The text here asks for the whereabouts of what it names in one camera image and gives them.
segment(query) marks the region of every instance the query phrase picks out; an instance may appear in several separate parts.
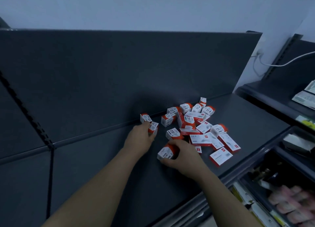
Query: white wall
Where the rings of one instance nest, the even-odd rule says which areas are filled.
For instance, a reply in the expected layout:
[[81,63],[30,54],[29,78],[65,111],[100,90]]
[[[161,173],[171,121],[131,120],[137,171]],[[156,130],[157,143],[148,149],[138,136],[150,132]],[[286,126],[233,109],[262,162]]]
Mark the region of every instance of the white wall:
[[[313,0],[0,0],[14,28],[263,32],[270,63]],[[261,78],[248,62],[238,86]],[[267,67],[256,63],[264,73]]]
[[311,7],[307,17],[295,33],[302,34],[302,40],[315,42],[315,4]]

